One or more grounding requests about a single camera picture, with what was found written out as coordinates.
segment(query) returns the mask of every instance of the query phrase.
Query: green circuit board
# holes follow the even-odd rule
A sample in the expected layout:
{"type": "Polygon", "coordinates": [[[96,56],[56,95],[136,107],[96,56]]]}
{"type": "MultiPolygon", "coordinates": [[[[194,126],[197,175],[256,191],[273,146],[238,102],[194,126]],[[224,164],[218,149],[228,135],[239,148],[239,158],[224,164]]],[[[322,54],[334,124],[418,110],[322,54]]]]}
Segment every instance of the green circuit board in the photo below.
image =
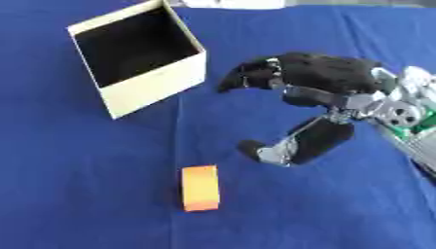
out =
{"type": "Polygon", "coordinates": [[[392,130],[392,132],[401,140],[407,140],[407,138],[410,137],[411,134],[419,134],[434,126],[436,126],[436,111],[428,109],[426,113],[426,118],[418,125],[415,125],[412,128],[400,128],[391,126],[390,130],[392,130]]]}

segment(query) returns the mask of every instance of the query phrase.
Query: orange sponge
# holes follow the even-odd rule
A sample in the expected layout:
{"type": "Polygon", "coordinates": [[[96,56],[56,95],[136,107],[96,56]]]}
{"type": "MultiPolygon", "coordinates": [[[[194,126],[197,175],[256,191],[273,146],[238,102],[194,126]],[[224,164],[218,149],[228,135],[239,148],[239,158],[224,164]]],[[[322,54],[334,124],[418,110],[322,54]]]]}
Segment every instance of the orange sponge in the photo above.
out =
{"type": "Polygon", "coordinates": [[[216,165],[183,168],[182,189],[185,211],[218,209],[220,194],[216,165]]]}

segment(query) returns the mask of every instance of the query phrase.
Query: white object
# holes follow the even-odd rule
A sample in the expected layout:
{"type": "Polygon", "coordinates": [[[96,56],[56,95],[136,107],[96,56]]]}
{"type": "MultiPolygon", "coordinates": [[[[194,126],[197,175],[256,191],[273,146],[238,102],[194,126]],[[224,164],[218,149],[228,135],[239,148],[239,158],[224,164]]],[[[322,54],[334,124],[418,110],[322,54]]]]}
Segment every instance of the white object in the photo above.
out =
{"type": "Polygon", "coordinates": [[[285,7],[285,0],[221,0],[220,6],[227,9],[280,9],[285,7]]]}
{"type": "Polygon", "coordinates": [[[183,0],[193,8],[267,10],[285,7],[285,0],[183,0]]]}

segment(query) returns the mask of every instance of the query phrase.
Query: white box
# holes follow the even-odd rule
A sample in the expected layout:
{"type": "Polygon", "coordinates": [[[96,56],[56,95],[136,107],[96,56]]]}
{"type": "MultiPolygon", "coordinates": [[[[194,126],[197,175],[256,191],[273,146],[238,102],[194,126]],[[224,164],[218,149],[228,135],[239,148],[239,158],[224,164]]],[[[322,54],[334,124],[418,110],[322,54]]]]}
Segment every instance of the white box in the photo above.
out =
{"type": "Polygon", "coordinates": [[[113,119],[204,81],[206,50],[165,0],[68,27],[113,119]]]}

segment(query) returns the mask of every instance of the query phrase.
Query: blue tablecloth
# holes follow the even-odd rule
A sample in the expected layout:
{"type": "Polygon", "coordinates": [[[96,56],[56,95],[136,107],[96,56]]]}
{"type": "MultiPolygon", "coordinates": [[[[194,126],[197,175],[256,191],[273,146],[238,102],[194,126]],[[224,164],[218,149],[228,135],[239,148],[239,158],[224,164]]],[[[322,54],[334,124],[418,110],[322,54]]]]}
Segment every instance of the blue tablecloth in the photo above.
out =
{"type": "Polygon", "coordinates": [[[204,84],[111,121],[65,27],[133,1],[33,1],[0,9],[0,248],[436,247],[435,189],[368,124],[307,166],[240,155],[318,108],[214,87],[240,62],[304,51],[436,72],[436,10],[177,10],[208,49],[204,84]],[[217,211],[180,209],[179,173],[219,166],[217,211]]]}

